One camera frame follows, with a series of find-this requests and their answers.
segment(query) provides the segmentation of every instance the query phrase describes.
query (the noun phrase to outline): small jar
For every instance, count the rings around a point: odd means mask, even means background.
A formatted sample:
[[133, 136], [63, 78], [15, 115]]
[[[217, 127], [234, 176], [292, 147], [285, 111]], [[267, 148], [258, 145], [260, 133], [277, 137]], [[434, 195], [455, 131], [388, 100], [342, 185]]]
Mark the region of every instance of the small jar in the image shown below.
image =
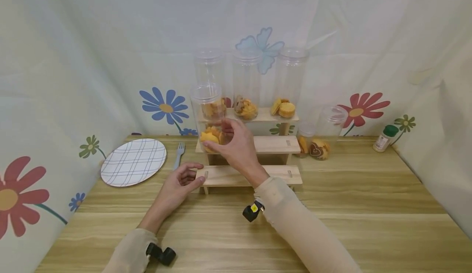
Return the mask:
[[193, 65], [197, 83], [216, 83], [221, 87], [221, 99], [224, 105], [230, 102], [225, 92], [225, 56], [217, 48], [199, 49], [193, 53]]
[[308, 149], [311, 157], [326, 160], [331, 155], [333, 147], [346, 122], [348, 112], [336, 105], [325, 105], [316, 123], [316, 133], [311, 139]]
[[308, 52], [303, 48], [284, 47], [276, 62], [276, 85], [270, 114], [281, 119], [295, 115], [302, 89]]
[[243, 121], [253, 120], [259, 111], [261, 74], [258, 64], [262, 59], [261, 50], [233, 52], [233, 107], [235, 115]]
[[[216, 83], [197, 84], [190, 90], [193, 117], [197, 123], [200, 142], [210, 140], [224, 145], [226, 137], [221, 130], [226, 106], [221, 101], [221, 87]], [[203, 147], [205, 152], [212, 152]]]
[[373, 148], [375, 151], [382, 153], [385, 152], [388, 145], [392, 141], [392, 138], [398, 133], [398, 128], [393, 125], [388, 125], [384, 128], [382, 134], [375, 141]]
[[315, 134], [315, 126], [314, 124], [308, 121], [302, 121], [298, 125], [298, 132], [296, 133], [296, 139], [298, 140], [298, 144], [300, 145], [300, 154], [295, 154], [300, 158], [307, 157], [308, 152], [310, 150], [311, 140]]

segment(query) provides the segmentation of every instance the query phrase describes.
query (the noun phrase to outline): plaid pattern plate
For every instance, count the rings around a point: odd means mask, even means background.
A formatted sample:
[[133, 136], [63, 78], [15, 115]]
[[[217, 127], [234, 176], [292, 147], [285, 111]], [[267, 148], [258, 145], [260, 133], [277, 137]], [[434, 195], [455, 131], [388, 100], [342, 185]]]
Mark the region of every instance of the plaid pattern plate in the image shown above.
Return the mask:
[[165, 146], [154, 139], [137, 139], [119, 146], [103, 162], [100, 175], [110, 186], [136, 185], [155, 174], [166, 160]]

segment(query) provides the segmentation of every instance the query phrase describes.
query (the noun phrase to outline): blue fork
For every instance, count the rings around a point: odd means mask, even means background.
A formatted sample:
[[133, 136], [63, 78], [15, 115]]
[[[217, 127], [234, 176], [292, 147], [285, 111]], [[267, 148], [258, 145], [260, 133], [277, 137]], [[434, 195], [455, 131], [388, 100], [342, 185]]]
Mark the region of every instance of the blue fork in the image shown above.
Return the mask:
[[176, 168], [178, 168], [178, 166], [180, 165], [180, 157], [182, 157], [182, 154], [184, 154], [184, 152], [185, 152], [185, 143], [184, 142], [178, 143], [177, 157], [176, 157], [176, 163], [174, 164], [174, 170], [176, 170]]

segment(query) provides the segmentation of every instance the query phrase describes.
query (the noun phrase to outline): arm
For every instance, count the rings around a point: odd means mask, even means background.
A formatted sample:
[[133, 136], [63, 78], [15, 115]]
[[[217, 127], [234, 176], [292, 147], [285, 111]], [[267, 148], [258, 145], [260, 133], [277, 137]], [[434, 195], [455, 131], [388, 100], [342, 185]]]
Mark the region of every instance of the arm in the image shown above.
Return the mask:
[[191, 170], [202, 167], [202, 164], [186, 162], [169, 174], [141, 223], [118, 244], [103, 273], [143, 273], [146, 270], [148, 245], [157, 243], [156, 233], [164, 220], [190, 192], [203, 185], [205, 178], [195, 180], [196, 172]]
[[329, 229], [309, 211], [281, 179], [269, 177], [257, 160], [254, 137], [241, 122], [224, 119], [223, 132], [232, 137], [227, 145], [211, 141], [205, 146], [223, 155], [255, 189], [263, 202], [264, 216], [314, 273], [361, 272], [351, 255]]

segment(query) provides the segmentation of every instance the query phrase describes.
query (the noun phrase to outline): hand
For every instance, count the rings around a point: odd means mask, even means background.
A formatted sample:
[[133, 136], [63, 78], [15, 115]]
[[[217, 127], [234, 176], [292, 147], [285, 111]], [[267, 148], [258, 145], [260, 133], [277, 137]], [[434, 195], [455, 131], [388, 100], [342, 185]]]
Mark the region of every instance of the hand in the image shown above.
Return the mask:
[[204, 146], [219, 152], [235, 170], [246, 177], [254, 188], [257, 188], [268, 178], [268, 174], [257, 160], [254, 136], [251, 131], [242, 121], [229, 118], [221, 120], [221, 130], [226, 136], [232, 138], [227, 145], [204, 141]]
[[203, 185], [205, 177], [195, 179], [196, 171], [191, 170], [203, 167], [203, 164], [196, 162], [185, 162], [172, 171], [138, 228], [157, 233], [162, 222], [184, 202], [187, 195]]

